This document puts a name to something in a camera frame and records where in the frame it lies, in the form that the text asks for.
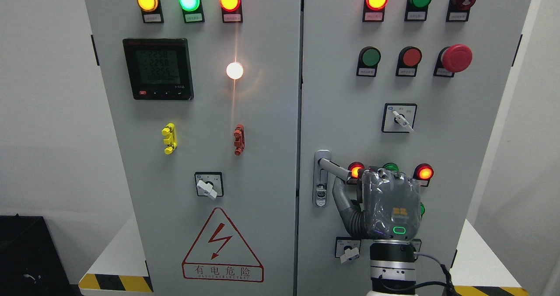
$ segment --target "yellow terminal clip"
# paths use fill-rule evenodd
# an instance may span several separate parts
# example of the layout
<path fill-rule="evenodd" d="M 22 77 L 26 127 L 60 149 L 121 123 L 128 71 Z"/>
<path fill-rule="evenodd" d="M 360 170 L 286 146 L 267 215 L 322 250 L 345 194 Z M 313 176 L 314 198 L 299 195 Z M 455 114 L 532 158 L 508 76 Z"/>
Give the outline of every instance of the yellow terminal clip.
<path fill-rule="evenodd" d="M 177 137 L 175 136 L 175 125 L 173 123 L 168 123 L 161 131 L 161 134 L 165 136 L 164 144 L 167 146 L 164 150 L 166 155 L 173 153 L 177 148 Z"/>

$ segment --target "yellow and black stripe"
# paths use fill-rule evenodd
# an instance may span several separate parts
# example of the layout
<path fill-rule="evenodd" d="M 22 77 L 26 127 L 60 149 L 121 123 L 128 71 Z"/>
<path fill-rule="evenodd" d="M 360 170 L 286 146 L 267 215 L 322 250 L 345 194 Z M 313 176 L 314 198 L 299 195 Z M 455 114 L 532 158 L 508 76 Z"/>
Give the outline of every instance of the yellow and black stripe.
<path fill-rule="evenodd" d="M 520 287 L 491 287 L 491 286 L 455 286 L 461 296 L 529 296 Z"/>
<path fill-rule="evenodd" d="M 78 284 L 83 289 L 124 290 L 126 292 L 154 291 L 149 276 L 86 274 Z"/>

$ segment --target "digital power meter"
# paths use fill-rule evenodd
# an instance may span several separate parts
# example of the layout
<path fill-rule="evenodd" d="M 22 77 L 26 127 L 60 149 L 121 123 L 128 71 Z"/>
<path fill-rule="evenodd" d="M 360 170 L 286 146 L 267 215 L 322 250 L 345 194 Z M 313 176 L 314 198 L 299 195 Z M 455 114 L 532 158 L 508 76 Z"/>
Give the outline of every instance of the digital power meter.
<path fill-rule="evenodd" d="M 185 38 L 127 38 L 122 40 L 122 46 L 134 99 L 190 101 L 194 98 Z"/>

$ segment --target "white switch knob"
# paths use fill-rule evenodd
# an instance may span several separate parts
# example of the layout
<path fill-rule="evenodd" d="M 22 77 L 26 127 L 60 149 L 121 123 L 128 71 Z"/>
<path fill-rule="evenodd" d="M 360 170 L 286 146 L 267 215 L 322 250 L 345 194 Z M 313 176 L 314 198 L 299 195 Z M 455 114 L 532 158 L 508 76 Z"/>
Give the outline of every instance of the white switch knob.
<path fill-rule="evenodd" d="M 395 120 L 396 122 L 398 122 L 398 124 L 400 124 L 402 127 L 405 127 L 408 129 L 409 132 L 414 132 L 414 129 L 412 128 L 412 126 L 410 125 L 410 122 L 408 122 L 406 119 L 404 119 L 404 117 L 402 117 L 402 115 L 400 115 L 400 113 L 393 111 L 392 114 L 395 116 Z"/>
<path fill-rule="evenodd" d="M 354 249 L 347 248 L 344 250 L 344 254 L 340 256 L 340 264 L 352 261 L 360 256 L 360 249 L 358 247 Z"/>
<path fill-rule="evenodd" d="M 198 183 L 196 184 L 196 187 L 198 189 L 201 189 L 204 191 L 204 194 L 211 198 L 212 200 L 216 200 L 216 197 L 218 196 L 218 192 L 216 192 L 216 190 L 214 190 L 214 186 L 212 186 L 212 184 L 210 183 L 206 183 L 202 180 L 198 180 Z"/>

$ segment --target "high voltage warning triangle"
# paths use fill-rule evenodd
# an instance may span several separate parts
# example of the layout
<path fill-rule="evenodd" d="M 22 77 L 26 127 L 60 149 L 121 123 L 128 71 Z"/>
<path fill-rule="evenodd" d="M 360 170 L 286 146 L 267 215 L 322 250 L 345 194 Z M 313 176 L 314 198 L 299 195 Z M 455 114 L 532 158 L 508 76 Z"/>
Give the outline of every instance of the high voltage warning triangle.
<path fill-rule="evenodd" d="M 193 280 L 263 282 L 264 267 L 222 208 L 215 208 L 182 262 Z"/>

